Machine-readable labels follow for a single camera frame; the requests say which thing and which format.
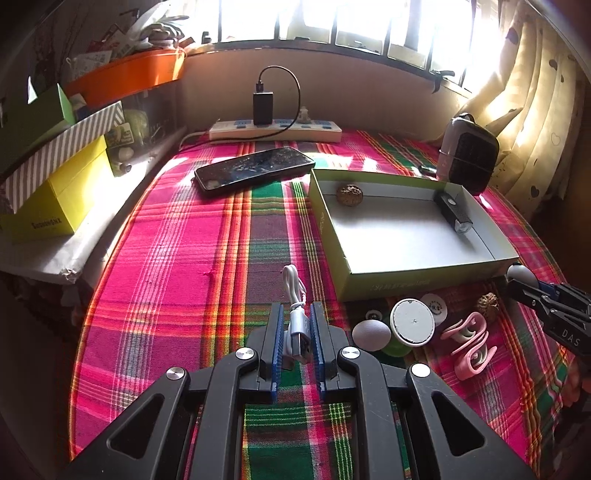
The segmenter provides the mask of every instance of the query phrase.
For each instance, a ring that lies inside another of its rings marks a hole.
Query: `yellow box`
[[[15,243],[70,235],[108,195],[112,181],[101,135],[52,173],[15,214],[0,215],[0,226]]]

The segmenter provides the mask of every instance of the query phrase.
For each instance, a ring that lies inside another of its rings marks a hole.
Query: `curtain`
[[[499,28],[498,66],[458,113],[497,135],[489,185],[530,219],[544,198],[564,195],[585,83],[564,41],[524,0],[502,2]]]

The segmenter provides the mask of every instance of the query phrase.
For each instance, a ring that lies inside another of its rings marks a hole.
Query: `window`
[[[183,13],[193,19],[195,39],[208,31],[214,43],[333,44],[424,70],[452,70],[448,79],[470,90],[488,78],[500,46],[498,0],[184,0]]]

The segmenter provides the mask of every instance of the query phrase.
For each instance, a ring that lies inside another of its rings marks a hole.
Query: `open box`
[[[336,190],[346,184],[361,188],[361,204],[337,202]],[[447,223],[434,201],[441,190],[470,217],[470,231],[457,233]],[[460,185],[315,168],[309,198],[340,301],[496,277],[518,258],[496,223]]]

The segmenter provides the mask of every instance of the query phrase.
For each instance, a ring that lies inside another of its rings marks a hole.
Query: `green box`
[[[53,85],[36,100],[8,112],[0,128],[0,179],[6,179],[36,147],[76,123],[72,105],[59,85]]]
[[[336,190],[355,184],[363,202],[347,207]],[[433,201],[444,190],[473,222],[465,235]],[[309,199],[339,301],[397,296],[506,273],[517,252],[462,186],[385,173],[315,168]]]

